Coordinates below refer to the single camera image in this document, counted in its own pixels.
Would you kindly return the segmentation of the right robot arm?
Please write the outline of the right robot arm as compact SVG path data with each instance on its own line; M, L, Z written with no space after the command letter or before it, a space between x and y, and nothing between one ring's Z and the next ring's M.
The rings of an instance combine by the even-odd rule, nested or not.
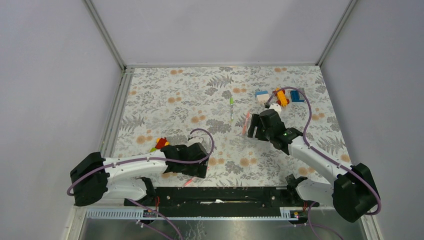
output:
M313 201L333 207L346 221L354 223L372 208L381 209L381 198L370 169L359 163L344 164L308 145L302 132L285 127L274 109L253 114L247 131L249 138L270 142L277 150L298 159L327 180L327 183L301 179L287 191L287 201L299 206Z

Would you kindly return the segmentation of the blue grey toy block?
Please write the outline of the blue grey toy block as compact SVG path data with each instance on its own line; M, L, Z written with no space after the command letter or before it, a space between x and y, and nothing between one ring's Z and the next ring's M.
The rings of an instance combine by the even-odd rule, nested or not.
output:
M304 93L305 89L304 88L299 88L299 90L291 90L290 91L290 98L291 101L296 103L303 103L305 102L305 98L302 94L300 94L300 92Z

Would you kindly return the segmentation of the floral patterned table mat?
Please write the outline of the floral patterned table mat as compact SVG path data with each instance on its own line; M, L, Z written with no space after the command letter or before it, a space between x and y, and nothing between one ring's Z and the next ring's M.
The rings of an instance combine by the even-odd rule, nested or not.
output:
M124 105L112 156L131 157L149 152L165 137L172 145L185 144L195 133L204 147L214 151L206 178L187 187L283 186L286 177L307 177L324 182L311 166L276 150L270 143L242 135L246 114L259 114L263 103L255 92L282 87L304 88L309 103L289 103L281 119L300 131L312 146L339 162L350 157L318 66L237 66L136 68ZM233 97L233 122L230 121ZM182 187L189 179L179 173L152 174L156 187Z

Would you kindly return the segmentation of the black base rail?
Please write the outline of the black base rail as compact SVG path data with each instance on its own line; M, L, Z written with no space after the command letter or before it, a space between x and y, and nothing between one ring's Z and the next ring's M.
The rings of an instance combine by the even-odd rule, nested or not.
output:
M302 200L290 187L156 187L140 200L125 199L125 206L137 204L160 209L283 208L301 215L312 201Z

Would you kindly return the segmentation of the red gel pen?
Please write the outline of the red gel pen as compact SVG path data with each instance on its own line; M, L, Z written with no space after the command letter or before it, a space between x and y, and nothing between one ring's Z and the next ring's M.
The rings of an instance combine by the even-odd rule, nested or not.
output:
M245 116L244 124L243 124L243 127L242 127L242 132L241 132L242 136L244 136L247 133L249 119L250 119L250 111L248 111L246 113L246 116Z

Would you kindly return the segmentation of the blue white toy block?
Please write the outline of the blue white toy block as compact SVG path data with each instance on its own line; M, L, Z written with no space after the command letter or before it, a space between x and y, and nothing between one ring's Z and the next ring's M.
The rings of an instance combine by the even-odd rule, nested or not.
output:
M255 92L255 98L258 103L264 104L270 98L270 94L268 91L257 91Z

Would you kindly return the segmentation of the red green toy car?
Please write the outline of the red green toy car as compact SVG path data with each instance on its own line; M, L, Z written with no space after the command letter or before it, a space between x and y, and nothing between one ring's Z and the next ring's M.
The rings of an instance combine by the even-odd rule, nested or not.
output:
M150 150L150 152L155 152L162 149L163 147L168 146L170 143L166 137L161 137L156 140L156 145Z

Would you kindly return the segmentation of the white green marker pen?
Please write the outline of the white green marker pen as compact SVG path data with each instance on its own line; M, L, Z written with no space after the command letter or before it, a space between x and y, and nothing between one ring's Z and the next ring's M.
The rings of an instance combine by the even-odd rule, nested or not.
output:
M230 105L230 121L233 122L233 120L234 120L234 99L233 99L233 97L229 98L229 105Z

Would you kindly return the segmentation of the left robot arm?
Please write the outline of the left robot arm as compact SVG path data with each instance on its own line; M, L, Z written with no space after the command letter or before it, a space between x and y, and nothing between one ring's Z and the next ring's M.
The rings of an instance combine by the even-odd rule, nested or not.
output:
M181 173L205 178L209 157L199 142L167 145L125 158L102 157L100 152L93 152L71 170L67 194L78 207L104 199L130 199L148 206L156 195L150 175Z

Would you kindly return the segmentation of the orange toy car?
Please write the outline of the orange toy car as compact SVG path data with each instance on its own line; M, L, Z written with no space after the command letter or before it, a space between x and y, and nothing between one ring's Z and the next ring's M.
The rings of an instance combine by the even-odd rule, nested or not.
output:
M290 103L290 101L288 100L288 98L286 97L286 95L285 95L285 93L286 93L286 91L283 89L283 90L279 90L278 88L276 89L276 90L274 90L273 92L272 92L274 95L275 95L275 97L277 98L277 101L276 101L276 103L278 104L278 105L280 105L281 107L283 107L283 108L285 108L289 103Z

